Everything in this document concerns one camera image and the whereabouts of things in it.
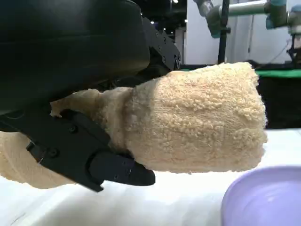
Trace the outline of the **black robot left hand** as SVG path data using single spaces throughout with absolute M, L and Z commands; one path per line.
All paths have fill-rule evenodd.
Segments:
M 130 0 L 1 1 L 0 174 L 41 189 L 153 185 L 152 170 L 111 150 L 105 130 L 67 103 L 81 90 L 159 77 L 180 60 Z

